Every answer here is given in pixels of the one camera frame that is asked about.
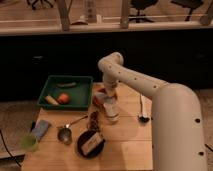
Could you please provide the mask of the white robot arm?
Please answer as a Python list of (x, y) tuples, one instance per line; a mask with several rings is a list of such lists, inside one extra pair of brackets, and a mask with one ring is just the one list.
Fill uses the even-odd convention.
[(123, 66), (114, 52), (98, 61), (103, 84), (112, 96), (119, 81), (152, 101), (153, 171), (208, 171), (202, 112), (193, 90)]

